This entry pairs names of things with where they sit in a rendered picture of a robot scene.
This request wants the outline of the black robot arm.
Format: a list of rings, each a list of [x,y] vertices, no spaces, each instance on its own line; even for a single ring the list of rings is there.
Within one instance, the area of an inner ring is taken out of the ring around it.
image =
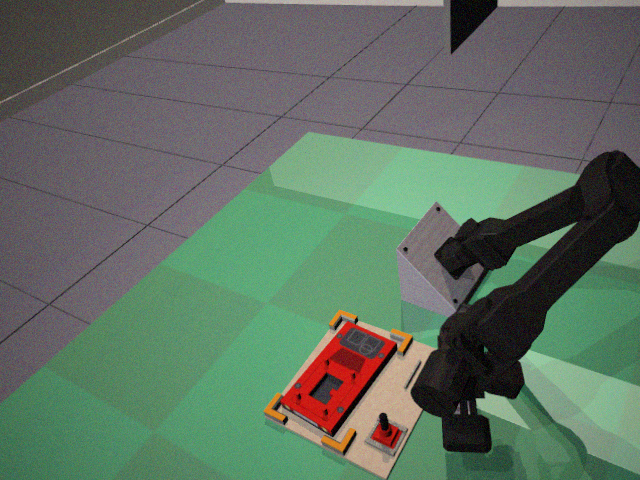
[[[484,380],[475,398],[486,391],[515,400],[525,383],[519,360],[543,331],[547,311],[639,221],[640,168],[618,150],[594,158],[574,186],[507,220],[465,221],[434,253],[454,280],[476,263],[501,268],[517,247],[578,223],[514,284],[457,307],[439,329],[440,347],[427,357],[412,400],[451,417],[477,375]]]

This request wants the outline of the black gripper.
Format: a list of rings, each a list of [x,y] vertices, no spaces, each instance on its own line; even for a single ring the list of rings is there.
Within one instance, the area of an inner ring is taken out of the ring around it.
[[[460,400],[460,414],[442,417],[443,448],[448,452],[488,453],[492,439],[489,419],[477,414],[475,387],[480,375],[470,379]],[[469,401],[469,411],[468,405]]]

